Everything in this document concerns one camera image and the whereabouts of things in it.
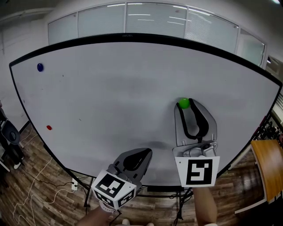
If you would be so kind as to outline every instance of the white cable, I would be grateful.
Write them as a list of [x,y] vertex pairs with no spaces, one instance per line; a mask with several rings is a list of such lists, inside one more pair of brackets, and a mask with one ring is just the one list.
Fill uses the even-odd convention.
[[25,147],[33,138],[31,138],[23,147]]
[[[30,196],[31,188],[32,188],[32,185],[34,184],[35,179],[36,179],[36,178],[40,175],[40,173],[47,167],[47,165],[52,161],[52,159],[53,159],[53,158],[50,159],[50,161],[45,165],[45,167],[37,174],[37,176],[36,176],[36,177],[34,178],[34,180],[32,181],[30,190],[28,191],[27,198],[26,198],[26,200],[24,201],[24,203],[23,203],[23,204],[17,203],[17,204],[15,205],[14,212],[13,212],[13,219],[14,219],[15,222],[16,222],[16,220],[15,220],[14,214],[15,214],[17,205],[24,206],[24,204],[26,203],[28,197]],[[32,197],[35,196],[35,197],[36,197],[39,201],[41,201],[42,203],[53,204],[53,203],[55,202],[56,195],[59,193],[59,191],[56,192],[55,197],[54,197],[54,201],[51,202],[51,203],[41,201],[35,194],[33,194],[33,195],[31,196],[31,200],[32,200]],[[32,217],[33,217],[33,220],[34,220],[34,211],[33,211],[33,209],[32,209],[32,205],[31,205],[31,211],[32,211]],[[20,218],[20,217],[24,218],[24,216],[19,215],[19,217],[18,217],[18,222],[16,222],[17,225],[19,224],[19,218]]]
[[[33,131],[33,127],[31,127],[31,132]],[[29,133],[29,135],[26,136],[26,138],[28,138],[31,135],[31,132]],[[23,142],[26,138],[22,139],[21,142]]]
[[[66,189],[60,189],[59,191],[67,191],[67,192],[69,192],[69,191],[66,190]],[[53,203],[55,202],[56,195],[59,193],[59,191],[56,192],[55,197],[54,197],[54,200],[53,200],[53,202],[51,202],[51,203],[41,201],[35,194],[33,194],[33,195],[31,196],[31,200],[32,200],[32,197],[35,196],[35,197],[36,197],[40,202],[42,202],[42,203],[53,204]],[[33,218],[33,220],[34,220],[34,226],[36,226],[36,224],[35,224],[35,219],[34,219],[34,210],[32,209],[32,205],[31,205],[31,211],[32,211],[32,218]]]
[[23,204],[17,203],[17,204],[15,205],[14,212],[13,212],[13,219],[14,219],[14,220],[15,220],[14,214],[15,214],[17,205],[23,206],[23,205],[26,203],[28,197],[30,196],[31,188],[32,188],[32,185],[34,184],[35,179],[36,179],[36,178],[40,175],[40,173],[47,167],[47,165],[52,161],[52,159],[53,159],[53,158],[50,159],[50,161],[45,165],[45,167],[37,174],[37,176],[36,176],[36,177],[34,178],[34,180],[32,181],[30,190],[28,191],[27,198],[26,198],[26,200],[24,201],[24,203],[23,203]]

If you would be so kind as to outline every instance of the green ball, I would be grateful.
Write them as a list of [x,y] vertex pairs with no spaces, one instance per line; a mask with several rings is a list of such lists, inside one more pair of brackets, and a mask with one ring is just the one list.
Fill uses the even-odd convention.
[[190,101],[188,98],[182,98],[180,99],[179,101],[179,106],[182,108],[182,109],[186,109],[186,108],[189,108],[190,107]]

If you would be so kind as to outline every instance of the whiteboard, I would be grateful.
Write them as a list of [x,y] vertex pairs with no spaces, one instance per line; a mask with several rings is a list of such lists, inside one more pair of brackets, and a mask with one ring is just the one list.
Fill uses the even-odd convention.
[[282,86],[231,53],[145,34],[58,43],[15,60],[10,70],[30,121],[66,168],[97,176],[122,152],[148,147],[153,158],[144,185],[180,185],[172,149],[181,97],[195,99],[216,120],[221,171],[249,142]]

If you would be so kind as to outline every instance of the ceiling light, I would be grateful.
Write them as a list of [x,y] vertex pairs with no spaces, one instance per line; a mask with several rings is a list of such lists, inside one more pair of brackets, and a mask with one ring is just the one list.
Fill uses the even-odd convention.
[[196,9],[190,9],[190,8],[189,8],[189,10],[191,10],[191,11],[195,11],[195,12],[199,12],[199,13],[202,13],[202,14],[204,14],[204,15],[210,16],[210,14],[209,14],[209,13],[202,12],[202,11],[199,11],[199,10],[196,10]]
[[178,17],[172,17],[172,16],[169,16],[169,18],[174,18],[174,19],[182,19],[182,18],[178,18]]
[[[175,23],[175,22],[167,21],[167,23]],[[183,23],[176,23],[176,24],[184,25]]]
[[176,5],[173,5],[173,7],[180,8],[180,9],[187,9],[187,7],[176,6]]
[[280,4],[279,0],[272,0],[276,4]]
[[[202,11],[202,9],[201,9],[201,8],[197,8],[196,6],[194,6],[194,9],[199,9],[200,11]],[[205,12],[207,12],[207,13],[211,13],[211,14],[215,14],[214,12],[211,12],[211,11],[208,11],[208,10],[205,10]]]
[[119,6],[119,5],[125,5],[125,4],[107,5],[107,7],[111,7],[111,6]]
[[128,14],[128,16],[150,16],[150,14]]

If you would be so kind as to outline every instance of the blue magnet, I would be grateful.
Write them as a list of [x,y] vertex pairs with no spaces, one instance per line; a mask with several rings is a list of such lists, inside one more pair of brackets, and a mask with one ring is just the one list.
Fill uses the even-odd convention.
[[38,70],[39,72],[42,72],[42,71],[43,71],[43,64],[38,64],[38,65],[37,65],[37,70]]

